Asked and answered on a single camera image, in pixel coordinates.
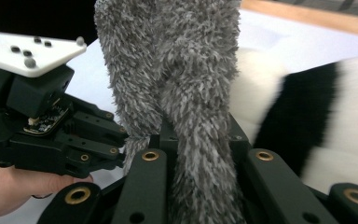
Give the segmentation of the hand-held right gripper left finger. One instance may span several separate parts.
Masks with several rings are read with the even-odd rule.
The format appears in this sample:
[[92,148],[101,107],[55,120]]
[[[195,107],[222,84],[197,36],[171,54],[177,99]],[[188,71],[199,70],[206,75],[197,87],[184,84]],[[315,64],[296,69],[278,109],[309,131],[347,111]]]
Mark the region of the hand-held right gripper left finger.
[[151,135],[149,148],[156,148],[165,152],[167,156],[167,186],[170,187],[175,174],[178,138],[172,123],[167,118],[162,119],[159,134]]

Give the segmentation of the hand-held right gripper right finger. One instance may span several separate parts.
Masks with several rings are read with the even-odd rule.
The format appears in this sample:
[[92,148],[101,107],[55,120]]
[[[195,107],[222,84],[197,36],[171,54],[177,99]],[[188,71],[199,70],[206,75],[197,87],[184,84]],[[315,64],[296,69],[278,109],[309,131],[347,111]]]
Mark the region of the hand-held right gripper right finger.
[[247,152],[251,148],[251,144],[245,132],[242,130],[240,124],[234,119],[232,115],[230,118],[229,130],[229,146],[232,153],[232,159],[237,172],[238,183],[244,187],[246,184],[246,172],[244,162],[246,161]]

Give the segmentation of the black and white fuzzy sock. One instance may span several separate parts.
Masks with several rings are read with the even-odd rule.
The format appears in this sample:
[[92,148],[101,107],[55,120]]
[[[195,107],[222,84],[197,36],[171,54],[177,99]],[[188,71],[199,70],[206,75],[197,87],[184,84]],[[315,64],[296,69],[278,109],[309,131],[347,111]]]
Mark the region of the black and white fuzzy sock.
[[264,52],[236,57],[230,112],[252,146],[279,154],[321,192],[358,185],[358,57],[296,73]]

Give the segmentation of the grey fuzzy cloth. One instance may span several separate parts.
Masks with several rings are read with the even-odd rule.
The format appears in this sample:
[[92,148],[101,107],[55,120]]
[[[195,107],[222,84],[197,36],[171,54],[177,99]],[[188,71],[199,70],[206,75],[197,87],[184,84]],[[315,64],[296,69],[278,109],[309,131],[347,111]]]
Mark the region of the grey fuzzy cloth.
[[178,138],[170,224],[245,224],[229,148],[239,0],[96,0],[124,168],[168,119]]

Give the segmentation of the dark curtain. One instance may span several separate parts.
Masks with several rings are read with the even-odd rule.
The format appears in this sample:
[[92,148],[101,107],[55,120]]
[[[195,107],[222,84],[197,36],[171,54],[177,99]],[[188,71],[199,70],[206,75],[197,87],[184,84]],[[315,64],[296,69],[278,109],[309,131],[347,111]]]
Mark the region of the dark curtain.
[[0,32],[61,39],[97,39],[96,0],[0,0]]

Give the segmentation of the wooden table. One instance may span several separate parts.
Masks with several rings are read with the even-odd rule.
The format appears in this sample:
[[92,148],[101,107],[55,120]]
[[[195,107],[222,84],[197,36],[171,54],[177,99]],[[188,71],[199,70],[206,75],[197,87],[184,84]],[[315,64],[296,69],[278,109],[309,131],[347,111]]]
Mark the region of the wooden table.
[[269,0],[241,0],[241,9],[358,35],[358,16],[297,7]]

